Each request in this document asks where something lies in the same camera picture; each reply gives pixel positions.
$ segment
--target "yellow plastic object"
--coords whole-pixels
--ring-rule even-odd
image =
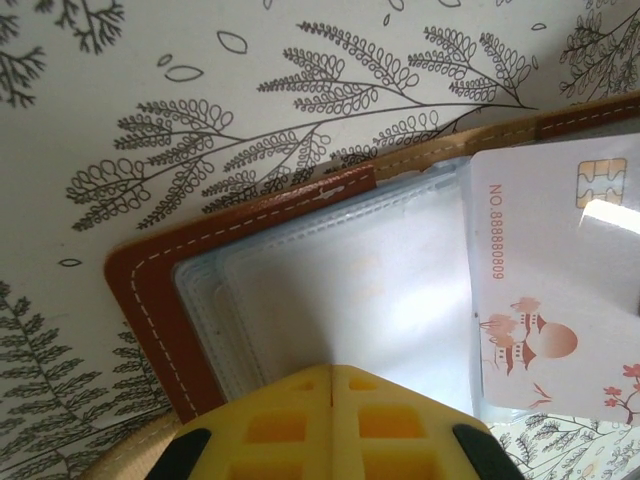
[[[189,422],[174,442],[210,434],[190,480],[477,480],[452,431],[458,424],[489,433],[357,368],[318,366]]]

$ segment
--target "white card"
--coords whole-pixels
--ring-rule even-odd
[[[640,135],[471,161],[493,404],[640,425]]]

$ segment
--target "black plastic part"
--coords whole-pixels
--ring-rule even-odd
[[[524,475],[490,434],[462,423],[454,425],[453,434],[480,480],[524,480]]]
[[[172,440],[146,479],[187,480],[210,438],[209,430],[198,428]]]

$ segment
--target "patterned surface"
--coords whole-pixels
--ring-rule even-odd
[[[136,229],[637,86],[636,2],[329,3],[0,0],[0,477],[75,478],[166,411],[101,275]],[[622,426],[495,433],[531,478],[640,462]]]

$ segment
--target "printed serial number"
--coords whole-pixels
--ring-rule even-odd
[[[491,220],[491,272],[496,280],[504,280],[504,221],[502,218],[502,185],[489,185]]]

